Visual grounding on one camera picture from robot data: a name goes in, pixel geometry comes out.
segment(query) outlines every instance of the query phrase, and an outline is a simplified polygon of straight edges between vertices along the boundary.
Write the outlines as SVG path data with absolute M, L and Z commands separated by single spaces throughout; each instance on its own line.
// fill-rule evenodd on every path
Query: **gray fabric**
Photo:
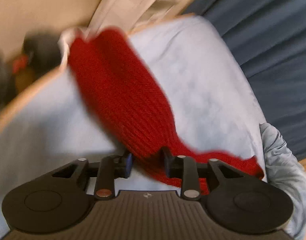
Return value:
M 263 113 L 306 157 L 306 0 L 195 0 L 247 77 Z
M 286 232 L 295 240 L 306 234 L 306 172 L 297 162 L 281 133 L 269 123 L 260 125 L 268 182 L 285 191 L 294 211 Z
M 177 133 L 189 147 L 224 149 L 242 158 L 256 155 L 265 169 L 259 129 L 265 118 L 209 22 L 201 17 L 176 20 L 144 30 L 131 42 L 168 97 Z M 88 115 L 69 70 L 50 81 L 0 131 L 0 237 L 8 231 L 1 212 L 8 191 L 76 158 L 94 162 L 120 150 Z M 139 170 L 129 179 L 117 179 L 115 186 L 174 189 Z

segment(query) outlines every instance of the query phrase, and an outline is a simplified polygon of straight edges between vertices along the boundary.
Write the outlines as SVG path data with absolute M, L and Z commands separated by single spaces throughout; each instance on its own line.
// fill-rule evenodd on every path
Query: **beige wall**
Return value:
M 100 0 L 0 0 L 0 49 L 17 54 L 29 30 L 57 31 L 88 22 Z

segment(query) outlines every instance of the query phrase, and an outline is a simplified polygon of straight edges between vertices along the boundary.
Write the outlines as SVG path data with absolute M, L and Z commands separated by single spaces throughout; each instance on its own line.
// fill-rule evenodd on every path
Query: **gray sleeve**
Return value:
M 285 231 L 295 240 L 302 240 L 306 234 L 306 171 L 274 126 L 263 123 L 260 130 L 268 182 L 286 192 L 294 205 Z

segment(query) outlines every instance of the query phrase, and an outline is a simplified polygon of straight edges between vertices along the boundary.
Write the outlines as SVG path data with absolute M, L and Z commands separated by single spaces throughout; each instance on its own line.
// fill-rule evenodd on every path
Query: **copper-colored screw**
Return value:
M 112 192 L 107 189 L 107 188 L 103 188 L 103 189 L 99 189 L 97 192 L 96 192 L 96 195 L 98 197 L 109 197 L 112 195 Z

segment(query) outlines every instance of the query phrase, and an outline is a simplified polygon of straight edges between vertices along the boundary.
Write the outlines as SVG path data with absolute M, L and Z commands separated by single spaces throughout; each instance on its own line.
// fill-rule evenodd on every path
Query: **red sock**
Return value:
M 223 151 L 195 153 L 181 142 L 164 93 L 119 30 L 106 29 L 89 42 L 77 38 L 70 48 L 69 65 L 87 106 L 153 178 L 181 186 L 180 179 L 165 175 L 157 154 L 162 146 L 175 156 L 191 156 L 201 163 L 216 158 L 263 178 L 255 156 L 241 160 Z M 200 182 L 202 193 L 207 194 L 205 179 Z

